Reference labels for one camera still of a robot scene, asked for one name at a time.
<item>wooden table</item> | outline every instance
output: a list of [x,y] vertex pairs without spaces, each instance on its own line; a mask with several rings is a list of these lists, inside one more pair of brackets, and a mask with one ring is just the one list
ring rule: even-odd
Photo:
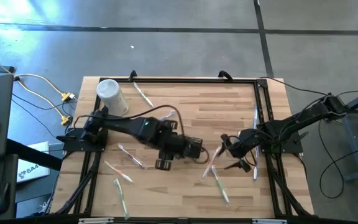
[[[75,117],[92,112],[99,79],[100,77],[84,77]],[[176,106],[183,118],[185,134],[203,139],[203,145],[210,154],[213,154],[220,145],[222,133],[232,135],[237,134],[239,130],[252,127],[255,105],[252,85],[139,83],[139,86],[155,106],[162,104]],[[268,80],[268,88],[275,119],[290,116],[284,85]],[[122,83],[121,89],[129,104],[127,115],[150,109],[133,84]],[[163,108],[150,113],[149,116],[159,118],[168,114],[169,111],[170,108]],[[77,127],[81,127],[84,122],[85,119],[79,120]],[[139,169],[117,148],[119,142],[151,169]],[[62,207],[78,185],[83,156],[83,152],[75,152],[63,161],[52,203],[53,212]],[[204,182],[200,181],[206,165],[195,164],[190,159],[181,159],[173,161],[171,171],[155,170],[154,164],[157,156],[157,150],[145,147],[133,137],[109,131],[108,145],[102,153],[99,166],[92,216],[124,216],[121,201],[113,183],[115,178],[119,178],[130,217],[273,217],[264,157],[260,158],[256,182],[252,180],[252,172],[245,173],[240,169],[223,170],[223,167],[236,161],[228,152],[218,159],[216,162],[218,174],[231,203],[229,207],[226,207],[214,177],[210,175]],[[302,206],[313,213],[302,164],[291,154],[284,154],[282,159],[289,189]],[[131,177],[135,184],[131,185],[118,177],[103,161],[114,164]],[[88,187],[85,188],[82,209],[85,207],[87,195]],[[280,191],[278,195],[282,205]]]

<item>computer mouse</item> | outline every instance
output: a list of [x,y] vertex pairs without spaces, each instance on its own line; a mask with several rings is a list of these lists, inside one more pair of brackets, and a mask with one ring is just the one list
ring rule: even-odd
[[9,183],[0,182],[0,214],[7,211],[9,208]]

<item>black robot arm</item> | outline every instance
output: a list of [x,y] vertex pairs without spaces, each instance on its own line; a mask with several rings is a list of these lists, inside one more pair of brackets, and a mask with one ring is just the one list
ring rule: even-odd
[[104,128],[129,134],[140,143],[160,151],[155,163],[156,169],[170,170],[174,157],[198,159],[203,142],[202,139],[177,134],[173,131],[177,126],[176,121],[160,121],[153,117],[127,119],[97,110],[88,117],[81,140],[96,144],[100,130]]
[[257,129],[244,129],[237,141],[230,142],[227,135],[222,135],[225,147],[233,157],[243,158],[256,146],[270,148],[286,143],[291,135],[321,119],[343,118],[348,109],[337,96],[327,95],[314,101],[310,108],[302,110],[283,120],[272,120],[257,125]]

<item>gray floor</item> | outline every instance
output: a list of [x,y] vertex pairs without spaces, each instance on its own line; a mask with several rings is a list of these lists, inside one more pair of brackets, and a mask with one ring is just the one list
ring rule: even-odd
[[[358,30],[358,0],[260,0],[260,6],[266,29]],[[252,0],[0,0],[0,22],[257,29]],[[334,94],[358,90],[358,35],[267,35],[267,43],[275,77],[300,88]],[[17,67],[18,73],[44,75],[59,89],[74,93],[79,92],[85,75],[128,76],[131,70],[140,76],[215,77],[220,70],[235,77],[266,75],[259,34],[0,30],[0,62]],[[41,80],[24,81],[54,103],[60,102],[60,96]],[[48,106],[18,85],[14,85],[14,93]],[[288,88],[287,93],[294,113],[318,97]],[[343,99],[349,101],[355,96]],[[54,135],[63,133],[56,111],[24,106]],[[16,105],[12,105],[9,125],[9,137],[23,144],[57,142]],[[317,126],[307,130],[310,134],[302,143],[316,214],[358,220],[358,181],[346,183],[344,194],[337,199],[327,199],[319,191],[320,173],[330,161],[318,138]],[[334,158],[349,152],[341,126],[322,124],[322,134]],[[355,169],[351,158],[339,164],[343,173]],[[323,189],[335,194],[339,181],[336,170],[330,169],[323,179]]]

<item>cable connector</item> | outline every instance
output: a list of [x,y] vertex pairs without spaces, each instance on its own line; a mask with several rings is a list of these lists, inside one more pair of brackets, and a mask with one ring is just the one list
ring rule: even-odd
[[60,122],[61,125],[65,126],[66,124],[70,123],[71,116],[62,116],[62,122]]
[[63,93],[62,97],[63,97],[62,101],[64,102],[64,101],[68,101],[68,100],[73,99],[75,97],[75,95],[72,94],[72,93]]

